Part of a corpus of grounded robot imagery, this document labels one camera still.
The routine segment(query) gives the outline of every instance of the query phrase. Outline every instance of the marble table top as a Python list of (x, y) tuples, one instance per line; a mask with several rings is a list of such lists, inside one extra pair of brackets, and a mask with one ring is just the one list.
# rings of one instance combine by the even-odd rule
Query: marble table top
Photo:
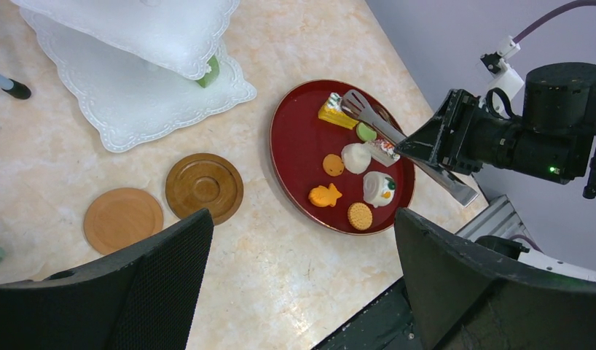
[[(0, 91), (0, 246), (8, 253), (0, 283), (43, 279), (98, 259), (82, 220), (107, 190), (148, 191), (162, 204), (165, 227), (173, 224), (165, 177), (197, 152), (232, 162), (245, 197), (236, 215), (215, 228), (188, 349), (309, 349), (402, 275), (392, 230), (346, 236), (296, 210), (275, 179), (267, 146), (279, 101), (312, 79), (362, 88), (408, 133), (432, 115), (366, 3), (243, 0), (224, 40), (258, 97), (114, 154), (60, 83), (17, 7), (0, 1), (0, 72), (33, 91), (27, 101)], [(416, 175), (410, 208), (447, 230), (487, 205), (481, 196), (463, 208), (422, 171)]]

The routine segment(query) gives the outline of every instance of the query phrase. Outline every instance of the metal tongs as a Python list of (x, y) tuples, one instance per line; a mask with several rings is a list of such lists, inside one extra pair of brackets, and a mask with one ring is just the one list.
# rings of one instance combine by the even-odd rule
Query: metal tongs
[[(388, 115), (383, 108), (379, 109), (383, 115), (376, 113), (366, 98), (356, 90), (349, 90), (343, 96), (343, 99), (341, 100), (341, 109), (353, 119), (360, 120), (375, 129), (378, 134), (392, 144), (397, 145), (406, 138), (400, 130), (397, 130), (385, 120), (385, 118), (390, 119), (390, 115)], [(448, 193), (450, 193), (453, 198), (463, 206), (469, 205), (476, 199), (476, 197), (478, 197), (478, 193), (473, 188), (469, 187), (457, 176), (441, 166), (432, 166), (423, 163), (421, 160), (409, 159), (448, 191)]]

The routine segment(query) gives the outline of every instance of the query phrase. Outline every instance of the wooden coaster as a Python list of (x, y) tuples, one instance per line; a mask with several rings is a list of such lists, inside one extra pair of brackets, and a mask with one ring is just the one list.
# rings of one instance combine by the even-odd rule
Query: wooden coaster
[(165, 196), (169, 207), (180, 219), (207, 208), (215, 225), (219, 225), (238, 210), (244, 185), (234, 166), (208, 153), (190, 155), (177, 162), (169, 171)]
[(111, 254), (162, 230), (159, 203), (148, 192), (118, 188), (96, 198), (87, 209), (84, 233), (101, 254)]

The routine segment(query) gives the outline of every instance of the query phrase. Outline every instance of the white plate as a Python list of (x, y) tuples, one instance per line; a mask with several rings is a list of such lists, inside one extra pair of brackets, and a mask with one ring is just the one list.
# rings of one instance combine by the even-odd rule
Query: white plate
[(205, 74), (240, 0), (12, 0), (189, 79)]
[(255, 87), (244, 80), (223, 42), (216, 51), (219, 77), (204, 89), (43, 15), (26, 9), (21, 9), (21, 15), (111, 152), (160, 139), (255, 98)]

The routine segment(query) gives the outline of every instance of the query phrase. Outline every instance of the toy food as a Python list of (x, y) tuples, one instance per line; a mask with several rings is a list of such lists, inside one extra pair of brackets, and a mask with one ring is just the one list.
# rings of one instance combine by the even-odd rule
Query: toy food
[(311, 192), (309, 192), (309, 201), (311, 201), (314, 206), (323, 208), (325, 206), (336, 206), (337, 199), (342, 196), (343, 195), (337, 190), (334, 184), (330, 184), (328, 188), (317, 186), (312, 189)]
[(358, 124), (358, 120), (348, 117), (341, 110), (341, 95), (338, 93), (330, 94), (326, 103), (319, 109), (318, 118), (350, 130)]
[(345, 168), (352, 174), (362, 174), (371, 164), (371, 153), (363, 144), (343, 147), (341, 158)]
[(356, 127), (356, 135), (358, 135), (358, 138), (363, 142), (374, 141), (377, 139), (377, 132), (363, 122)]
[(355, 229), (364, 231), (373, 223), (373, 213), (365, 203), (354, 203), (348, 209), (350, 225)]
[(365, 147), (373, 156), (373, 159), (382, 163), (382, 165), (388, 167), (392, 166), (399, 158), (394, 152), (394, 145), (386, 140), (378, 139), (374, 141), (368, 141), (364, 143)]
[(374, 208), (387, 206), (393, 200), (396, 184), (387, 174), (379, 171), (370, 171), (362, 179), (364, 201)]
[(330, 176), (339, 176), (343, 174), (345, 166), (343, 160), (338, 155), (327, 155), (324, 157), (324, 163), (322, 164), (326, 174)]

